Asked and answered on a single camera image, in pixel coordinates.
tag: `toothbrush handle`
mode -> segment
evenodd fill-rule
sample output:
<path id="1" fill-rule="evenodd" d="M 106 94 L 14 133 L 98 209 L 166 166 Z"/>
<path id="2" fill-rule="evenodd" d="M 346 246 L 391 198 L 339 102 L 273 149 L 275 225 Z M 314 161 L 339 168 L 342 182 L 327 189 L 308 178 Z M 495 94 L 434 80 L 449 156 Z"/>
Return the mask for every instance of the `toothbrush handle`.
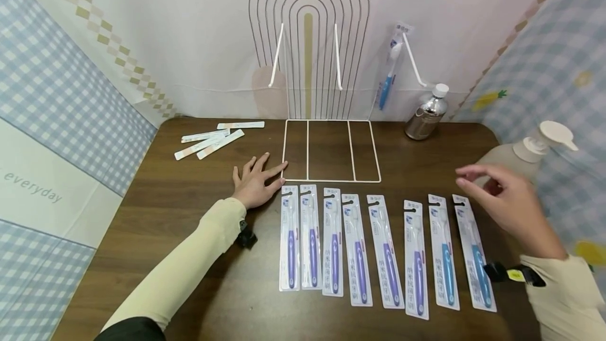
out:
<path id="1" fill-rule="evenodd" d="M 288 231 L 288 286 L 295 288 L 295 232 Z"/>
<path id="2" fill-rule="evenodd" d="M 442 244 L 442 260 L 444 261 L 444 284 L 446 285 L 446 297 L 448 305 L 455 304 L 455 283 L 453 280 L 453 265 L 450 249 L 447 244 Z"/>
<path id="3" fill-rule="evenodd" d="M 387 262 L 387 277 L 389 278 L 389 286 L 391 288 L 391 296 L 393 297 L 393 304 L 395 306 L 400 305 L 400 293 L 398 292 L 398 281 L 396 279 L 396 268 L 393 265 L 393 257 L 391 255 L 391 248 L 389 244 L 383 244 L 383 253 L 385 254 L 385 261 Z"/>
<path id="4" fill-rule="evenodd" d="M 318 286 L 318 254 L 316 254 L 316 230 L 309 231 L 309 260 L 311 268 L 311 285 Z"/>
<path id="5" fill-rule="evenodd" d="M 478 275 L 478 281 L 480 282 L 484 306 L 490 308 L 492 305 L 492 298 L 490 297 L 489 282 L 483 269 L 484 259 L 482 258 L 482 252 L 480 252 L 480 248 L 476 244 L 471 245 L 471 251 L 473 252 L 473 260 L 476 264 L 476 274 Z"/>
<path id="6" fill-rule="evenodd" d="M 387 101 L 387 95 L 389 94 L 389 89 L 391 88 L 392 79 L 392 75 L 387 75 L 385 83 L 383 83 L 383 87 L 380 91 L 379 109 L 383 109 L 383 107 L 385 106 L 385 102 Z"/>
<path id="7" fill-rule="evenodd" d="M 337 234 L 332 234 L 332 246 L 330 248 L 332 253 L 332 293 L 339 292 L 339 242 L 337 241 Z"/>
<path id="8" fill-rule="evenodd" d="M 364 272 L 364 255 L 362 254 L 362 244 L 356 241 L 356 268 L 358 268 L 358 285 L 360 286 L 360 297 L 362 302 L 366 304 L 366 272 Z"/>
<path id="9" fill-rule="evenodd" d="M 423 314 L 423 304 L 425 303 L 423 297 L 425 295 L 425 288 L 423 287 L 423 264 L 420 259 L 420 252 L 415 251 L 415 298 L 416 298 L 416 309 L 419 316 Z"/>

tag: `fabric wall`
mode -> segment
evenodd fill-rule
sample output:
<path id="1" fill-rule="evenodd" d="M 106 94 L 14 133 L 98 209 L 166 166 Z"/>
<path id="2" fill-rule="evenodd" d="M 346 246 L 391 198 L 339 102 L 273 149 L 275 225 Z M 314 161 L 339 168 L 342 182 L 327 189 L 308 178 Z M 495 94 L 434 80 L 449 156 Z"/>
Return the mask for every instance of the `fabric wall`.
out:
<path id="1" fill-rule="evenodd" d="M 456 109 L 545 0 L 38 0 L 113 85 L 156 126 L 198 117 L 366 118 L 396 21 L 420 72 L 451 86 Z M 268 89 L 280 23 L 287 50 Z M 343 86 L 335 90 L 334 23 Z M 401 121 L 423 88 L 408 61 L 385 111 Z"/>
<path id="2" fill-rule="evenodd" d="M 155 127 L 35 0 L 0 0 L 0 338 L 48 340 Z"/>
<path id="3" fill-rule="evenodd" d="M 606 244 L 605 41 L 606 0 L 548 0 L 454 117 L 482 122 L 503 143 L 545 120 L 570 127 L 580 150 L 553 150 L 537 179 L 569 250 L 579 240 Z M 606 290 L 603 270 L 598 279 Z"/>

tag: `pineapple print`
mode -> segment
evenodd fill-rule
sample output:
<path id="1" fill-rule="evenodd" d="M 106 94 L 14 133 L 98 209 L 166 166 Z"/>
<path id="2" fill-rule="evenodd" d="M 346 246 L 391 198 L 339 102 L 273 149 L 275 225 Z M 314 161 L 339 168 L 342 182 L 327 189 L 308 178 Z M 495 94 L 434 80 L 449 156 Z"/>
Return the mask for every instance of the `pineapple print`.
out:
<path id="1" fill-rule="evenodd" d="M 581 71 L 574 79 L 574 85 L 577 87 L 587 86 L 591 83 L 591 71 Z"/>
<path id="2" fill-rule="evenodd" d="M 606 266 L 606 245 L 594 244 L 591 241 L 579 241 L 574 253 L 583 257 L 587 264 L 593 266 Z"/>
<path id="3" fill-rule="evenodd" d="M 501 99 L 507 96 L 507 90 L 493 91 L 492 93 L 487 93 L 478 98 L 475 102 L 471 110 L 473 112 L 477 112 L 485 107 L 494 103 L 497 99 Z"/>

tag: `blue plaid fabric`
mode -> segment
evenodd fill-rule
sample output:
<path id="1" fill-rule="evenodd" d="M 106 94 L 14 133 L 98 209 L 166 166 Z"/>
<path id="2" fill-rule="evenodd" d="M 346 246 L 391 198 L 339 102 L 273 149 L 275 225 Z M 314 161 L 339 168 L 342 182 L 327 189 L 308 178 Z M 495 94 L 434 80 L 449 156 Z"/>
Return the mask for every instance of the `blue plaid fabric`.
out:
<path id="1" fill-rule="evenodd" d="M 0 339 L 49 340 L 95 250 L 2 220 L 0 235 Z"/>
<path id="2" fill-rule="evenodd" d="M 605 61 L 606 0 L 549 0 L 454 118 L 482 122 L 503 143 L 545 120 L 573 131 L 580 150 L 555 148 L 537 177 L 550 221 L 570 250 L 582 239 L 606 243 Z M 478 106 L 501 90 L 506 97 Z M 605 275 L 598 273 L 603 290 Z"/>
<path id="3" fill-rule="evenodd" d="M 156 133 L 35 0 L 0 0 L 0 117 L 120 196 Z"/>

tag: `black wrist strap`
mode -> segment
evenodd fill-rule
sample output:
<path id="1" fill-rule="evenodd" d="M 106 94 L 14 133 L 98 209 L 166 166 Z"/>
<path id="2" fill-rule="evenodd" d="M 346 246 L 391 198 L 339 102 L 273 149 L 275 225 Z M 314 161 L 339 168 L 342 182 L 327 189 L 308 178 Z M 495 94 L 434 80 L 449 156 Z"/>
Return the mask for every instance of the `black wrist strap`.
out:
<path id="1" fill-rule="evenodd" d="M 491 282 L 524 282 L 534 287 L 545 287 L 546 283 L 537 272 L 526 265 L 515 265 L 507 269 L 501 262 L 491 262 L 484 265 L 484 272 L 489 276 Z"/>
<path id="2" fill-rule="evenodd" d="M 257 241 L 257 236 L 253 233 L 253 230 L 247 224 L 246 221 L 240 221 L 240 234 L 236 238 L 236 244 L 243 248 L 251 249 Z"/>

